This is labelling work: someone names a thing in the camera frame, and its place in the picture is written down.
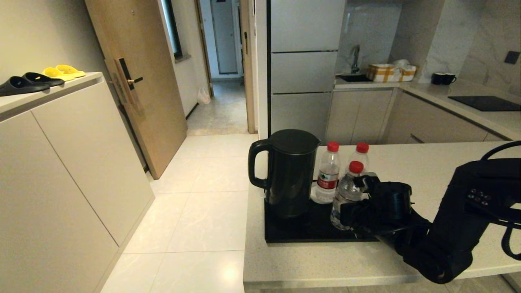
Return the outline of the beige kitchen counter cabinets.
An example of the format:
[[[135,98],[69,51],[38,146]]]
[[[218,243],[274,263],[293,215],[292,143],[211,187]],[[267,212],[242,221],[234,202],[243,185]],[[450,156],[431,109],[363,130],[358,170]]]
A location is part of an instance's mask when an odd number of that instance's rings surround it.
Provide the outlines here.
[[[458,95],[510,98],[470,82],[438,86],[337,79],[325,138],[346,145],[521,140],[521,111],[480,111],[452,99]]]

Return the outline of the wooden entrance door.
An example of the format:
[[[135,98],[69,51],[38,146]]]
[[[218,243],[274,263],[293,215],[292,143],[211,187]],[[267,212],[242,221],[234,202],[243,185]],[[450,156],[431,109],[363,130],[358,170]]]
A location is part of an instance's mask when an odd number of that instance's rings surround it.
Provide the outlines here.
[[[110,79],[154,179],[161,178],[187,135],[160,0],[84,0]],[[124,101],[114,58],[124,58],[139,107]]]

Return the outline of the white hallway door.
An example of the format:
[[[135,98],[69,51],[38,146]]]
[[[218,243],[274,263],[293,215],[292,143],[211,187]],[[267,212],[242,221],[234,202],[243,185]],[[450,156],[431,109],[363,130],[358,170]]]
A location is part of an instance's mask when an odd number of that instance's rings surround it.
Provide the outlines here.
[[[210,0],[219,74],[238,74],[232,0]]]

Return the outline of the clear water bottle red cap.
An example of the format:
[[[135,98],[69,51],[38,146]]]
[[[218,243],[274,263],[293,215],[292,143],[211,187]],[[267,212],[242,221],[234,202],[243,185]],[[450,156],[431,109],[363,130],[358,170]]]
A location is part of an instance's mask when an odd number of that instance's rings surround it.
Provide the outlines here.
[[[337,141],[329,141],[327,150],[322,154],[316,182],[324,189],[337,188],[341,161],[338,154],[340,145]]]
[[[354,179],[362,173],[364,165],[360,161],[351,161],[345,175],[339,180],[335,197],[332,202],[331,223],[335,228],[342,231],[348,231],[350,227],[341,223],[341,216],[347,215],[341,212],[343,204],[352,204],[362,199],[362,192],[355,185]]]
[[[369,170],[370,159],[368,157],[368,151],[370,149],[370,145],[367,143],[357,143],[355,151],[350,155],[346,167],[346,171],[349,171],[350,163],[353,161],[358,161],[363,164],[362,174],[367,173]]]

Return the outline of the beige shoe cabinet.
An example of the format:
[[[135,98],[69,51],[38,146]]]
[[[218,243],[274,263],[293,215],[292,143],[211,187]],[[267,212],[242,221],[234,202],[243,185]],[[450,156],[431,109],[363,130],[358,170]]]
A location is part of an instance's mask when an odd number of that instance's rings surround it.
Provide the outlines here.
[[[153,200],[101,72],[0,98],[0,293],[99,293]]]

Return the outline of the dark framed window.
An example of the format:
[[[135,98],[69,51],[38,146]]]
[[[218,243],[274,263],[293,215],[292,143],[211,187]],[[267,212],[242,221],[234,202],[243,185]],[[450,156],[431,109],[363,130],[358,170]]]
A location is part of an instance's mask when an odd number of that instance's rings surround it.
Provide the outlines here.
[[[184,57],[179,33],[177,31],[177,23],[173,10],[172,0],[161,0],[162,9],[164,11],[164,18],[167,24],[168,35],[171,39],[172,52],[176,61]]]

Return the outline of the large yellow checked white box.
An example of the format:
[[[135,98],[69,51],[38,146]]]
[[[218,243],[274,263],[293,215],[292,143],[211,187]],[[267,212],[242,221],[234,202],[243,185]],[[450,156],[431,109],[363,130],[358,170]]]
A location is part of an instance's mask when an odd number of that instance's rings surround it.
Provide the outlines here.
[[[402,81],[400,68],[393,64],[370,64],[367,68],[366,77],[373,82]]]

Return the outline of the black electric kettle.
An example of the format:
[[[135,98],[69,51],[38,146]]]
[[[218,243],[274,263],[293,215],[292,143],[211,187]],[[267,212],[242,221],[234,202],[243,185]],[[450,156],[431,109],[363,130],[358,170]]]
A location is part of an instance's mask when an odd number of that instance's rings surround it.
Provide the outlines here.
[[[298,129],[283,129],[249,148],[248,174],[251,184],[267,192],[265,201],[281,219],[296,218],[309,210],[311,184],[320,139]],[[255,175],[257,154],[268,153],[267,176]]]

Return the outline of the black slipper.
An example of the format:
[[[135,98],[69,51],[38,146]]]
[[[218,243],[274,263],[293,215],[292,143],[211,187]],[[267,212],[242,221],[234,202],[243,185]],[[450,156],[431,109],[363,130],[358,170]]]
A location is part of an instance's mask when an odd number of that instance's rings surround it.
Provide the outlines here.
[[[23,77],[12,76],[0,85],[0,97],[29,94],[50,89],[50,86],[26,80]]]
[[[44,74],[39,74],[35,72],[27,72],[22,76],[22,78],[28,80],[29,82],[32,82],[33,84],[46,85],[49,87],[62,86],[65,84],[65,81],[63,79],[51,78],[45,76]]]

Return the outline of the round white coaster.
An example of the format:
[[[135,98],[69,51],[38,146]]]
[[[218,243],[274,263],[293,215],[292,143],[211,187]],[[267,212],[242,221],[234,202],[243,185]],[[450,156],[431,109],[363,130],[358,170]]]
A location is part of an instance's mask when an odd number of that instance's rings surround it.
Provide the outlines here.
[[[335,198],[336,189],[324,189],[318,185],[317,182],[313,182],[311,185],[311,200],[317,204],[330,204]]]

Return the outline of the silver refrigerator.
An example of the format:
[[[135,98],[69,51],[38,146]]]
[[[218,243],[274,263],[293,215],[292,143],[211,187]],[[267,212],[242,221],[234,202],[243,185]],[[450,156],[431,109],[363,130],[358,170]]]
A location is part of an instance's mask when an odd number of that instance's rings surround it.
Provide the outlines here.
[[[324,140],[347,0],[268,0],[268,134]]]

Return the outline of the black induction cooktop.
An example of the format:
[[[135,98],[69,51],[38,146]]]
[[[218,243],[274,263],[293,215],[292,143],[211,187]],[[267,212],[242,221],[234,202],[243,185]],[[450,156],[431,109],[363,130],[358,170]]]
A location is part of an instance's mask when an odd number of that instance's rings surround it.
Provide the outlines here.
[[[521,112],[521,105],[493,95],[448,96],[448,98],[481,112]]]

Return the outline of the narrow wooden door leaf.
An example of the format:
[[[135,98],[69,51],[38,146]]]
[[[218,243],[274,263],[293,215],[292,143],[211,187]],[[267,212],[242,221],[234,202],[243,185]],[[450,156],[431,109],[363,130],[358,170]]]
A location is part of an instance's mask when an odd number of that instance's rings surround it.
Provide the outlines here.
[[[246,120],[247,131],[255,133],[254,117],[254,88],[253,88],[253,68],[252,68],[252,42],[250,37],[250,4],[249,0],[239,0],[241,43],[243,56],[243,75],[246,96]]]

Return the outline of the yellow slipper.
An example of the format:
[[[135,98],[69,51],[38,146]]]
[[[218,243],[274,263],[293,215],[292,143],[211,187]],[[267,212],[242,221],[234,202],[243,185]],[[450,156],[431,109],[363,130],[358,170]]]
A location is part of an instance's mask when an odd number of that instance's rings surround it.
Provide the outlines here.
[[[49,77],[49,78],[61,79],[61,80],[65,81],[65,82],[71,81],[71,80],[75,79],[73,74],[66,74],[66,73],[58,70],[57,68],[53,68],[53,67],[45,68],[43,70],[42,74],[47,76],[47,77]]]
[[[60,64],[55,67],[63,76],[67,76],[70,78],[81,78],[86,75],[86,73],[82,70],[78,70],[72,66]]]

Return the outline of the black rectangular tray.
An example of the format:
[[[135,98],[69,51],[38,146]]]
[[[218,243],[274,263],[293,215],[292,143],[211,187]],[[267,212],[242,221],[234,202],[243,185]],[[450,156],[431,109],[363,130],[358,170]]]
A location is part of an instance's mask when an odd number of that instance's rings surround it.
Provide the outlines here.
[[[264,203],[264,238],[266,243],[342,243],[374,242],[374,237],[357,236],[339,230],[330,220],[332,204],[309,200],[309,210],[297,218],[282,219]]]

